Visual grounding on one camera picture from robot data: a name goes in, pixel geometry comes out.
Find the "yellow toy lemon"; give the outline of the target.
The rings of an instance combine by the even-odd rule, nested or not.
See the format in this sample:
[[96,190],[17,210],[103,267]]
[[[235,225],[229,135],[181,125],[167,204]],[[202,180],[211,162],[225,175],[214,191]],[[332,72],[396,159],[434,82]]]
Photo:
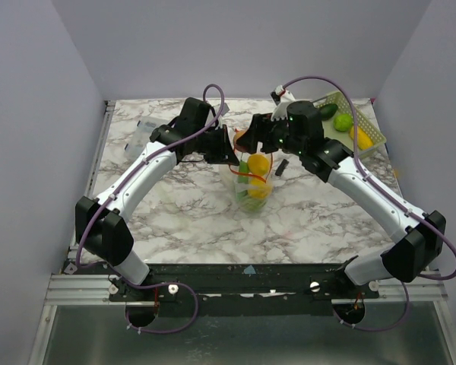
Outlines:
[[263,154],[252,154],[247,160],[247,165],[251,174],[265,176],[269,173],[271,162]]

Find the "white toy mushroom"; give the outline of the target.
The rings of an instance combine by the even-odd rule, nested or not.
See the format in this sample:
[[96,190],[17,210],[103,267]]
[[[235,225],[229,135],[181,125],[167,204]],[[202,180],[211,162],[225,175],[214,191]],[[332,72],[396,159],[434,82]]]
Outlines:
[[248,183],[243,183],[243,182],[236,182],[234,184],[235,187],[235,193],[237,195],[245,196],[248,194],[248,189],[249,189],[249,184]]

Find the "clear zip bag orange zipper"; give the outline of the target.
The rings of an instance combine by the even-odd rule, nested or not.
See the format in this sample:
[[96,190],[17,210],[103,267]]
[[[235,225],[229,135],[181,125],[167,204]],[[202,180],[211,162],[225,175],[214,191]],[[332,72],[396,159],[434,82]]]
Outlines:
[[261,142],[256,144],[253,154],[242,151],[236,142],[244,132],[244,129],[237,128],[229,130],[233,152],[239,159],[239,165],[221,167],[220,175],[239,208],[246,213],[254,214],[265,207],[272,195],[274,155],[262,152]]

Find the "yellow toy pear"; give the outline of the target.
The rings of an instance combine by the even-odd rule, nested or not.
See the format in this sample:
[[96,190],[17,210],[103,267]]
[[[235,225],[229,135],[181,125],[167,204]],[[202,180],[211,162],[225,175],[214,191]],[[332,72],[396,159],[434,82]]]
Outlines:
[[271,194],[270,184],[259,179],[251,179],[249,182],[248,195],[254,198],[266,199]]

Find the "green toy cabbage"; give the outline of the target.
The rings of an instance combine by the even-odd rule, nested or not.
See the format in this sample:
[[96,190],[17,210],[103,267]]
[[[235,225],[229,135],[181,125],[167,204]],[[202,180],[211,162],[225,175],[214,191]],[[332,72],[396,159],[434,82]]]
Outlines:
[[254,198],[250,195],[237,195],[236,201],[239,207],[247,212],[260,211],[267,203],[266,199]]

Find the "yellow toy mango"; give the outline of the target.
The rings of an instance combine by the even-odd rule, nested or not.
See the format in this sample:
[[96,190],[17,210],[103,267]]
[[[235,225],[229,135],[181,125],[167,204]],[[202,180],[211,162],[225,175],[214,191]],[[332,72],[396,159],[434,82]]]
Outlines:
[[349,131],[349,136],[360,151],[365,151],[374,146],[372,139],[360,128],[352,127]]

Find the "orange toy peach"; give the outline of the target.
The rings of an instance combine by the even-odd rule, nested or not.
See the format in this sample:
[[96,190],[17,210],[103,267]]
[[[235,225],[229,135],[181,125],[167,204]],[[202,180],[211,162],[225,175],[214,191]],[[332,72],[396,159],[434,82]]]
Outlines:
[[245,130],[239,130],[233,136],[233,142],[236,143],[239,138],[241,138],[245,134]]

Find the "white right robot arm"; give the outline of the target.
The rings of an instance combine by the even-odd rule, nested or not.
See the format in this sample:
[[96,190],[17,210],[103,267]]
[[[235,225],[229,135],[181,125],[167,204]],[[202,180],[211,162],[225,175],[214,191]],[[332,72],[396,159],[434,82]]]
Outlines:
[[445,217],[405,202],[359,165],[348,147],[326,137],[321,113],[311,102],[280,103],[277,109],[284,115],[255,114],[237,145],[249,153],[296,155],[307,171],[352,198],[394,243],[345,263],[344,273],[334,279],[336,292],[350,298],[370,281],[396,278],[409,283],[419,276],[442,251]]

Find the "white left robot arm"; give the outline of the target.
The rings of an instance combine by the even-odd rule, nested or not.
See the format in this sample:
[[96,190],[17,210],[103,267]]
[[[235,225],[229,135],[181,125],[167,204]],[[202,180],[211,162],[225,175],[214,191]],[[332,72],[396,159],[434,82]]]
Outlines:
[[153,130],[144,150],[119,179],[96,198],[82,197],[75,206],[78,248],[100,257],[124,277],[136,300],[146,300],[154,283],[148,265],[133,250],[127,223],[155,184],[192,153],[201,154],[206,163],[239,165],[214,108],[189,97],[176,118]]

